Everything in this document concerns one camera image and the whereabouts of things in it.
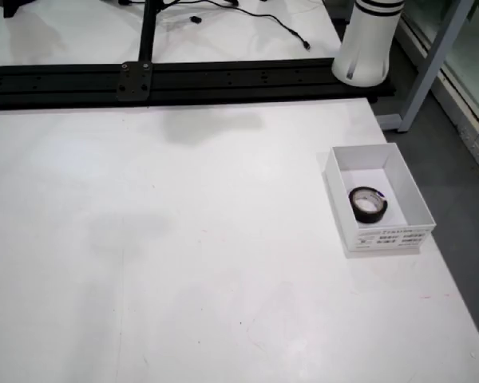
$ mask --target gray floor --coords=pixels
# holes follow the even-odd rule
[[[416,71],[397,43],[390,65],[403,97]],[[479,329],[479,167],[432,95],[408,133],[386,139],[398,144],[437,221],[434,238]]]

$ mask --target black wire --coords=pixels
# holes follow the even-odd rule
[[[249,16],[253,16],[255,18],[272,18],[273,20],[275,20],[280,26],[282,26],[287,32],[289,32],[290,34],[292,34],[293,36],[295,36],[296,38],[298,38],[303,46],[305,47],[305,49],[309,50],[311,48],[311,44],[309,44],[307,41],[305,41],[300,35],[298,32],[296,32],[295,30],[292,30],[291,28],[289,28],[288,26],[286,26],[283,22],[281,22],[276,16],[274,16],[273,14],[253,14],[252,12],[248,12],[247,10],[244,10],[244,9],[241,9],[237,6],[224,6],[222,4],[219,4],[218,2],[213,2],[212,0],[194,0],[194,1],[191,1],[191,2],[182,2],[181,0],[174,0],[173,2],[170,2],[169,4],[165,5],[164,9],[166,10],[167,8],[169,8],[170,6],[174,6],[176,4],[197,4],[199,2],[209,2],[215,6],[219,6],[220,8],[224,8],[226,10],[238,10],[239,12],[243,12],[244,14],[248,14]]]

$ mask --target roll of tape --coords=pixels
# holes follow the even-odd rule
[[[385,215],[389,204],[385,196],[374,188],[361,186],[350,191],[354,217],[362,223],[377,223]]]

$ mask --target white table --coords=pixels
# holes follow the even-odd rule
[[[479,382],[432,239],[345,255],[320,153],[382,142],[364,100],[0,113],[0,382]]]
[[[245,10],[271,13],[311,43],[268,18],[212,4],[160,13],[154,62],[278,60],[334,57],[340,40],[321,0],[240,0]],[[0,8],[0,65],[110,64],[136,60],[143,6],[102,0],[37,0],[11,19]],[[189,21],[193,15],[203,21]]]

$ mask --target white cardboard box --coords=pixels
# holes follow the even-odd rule
[[[396,144],[334,147],[325,177],[349,251],[418,248],[436,226]],[[386,197],[381,221],[355,219],[348,195],[359,186]]]

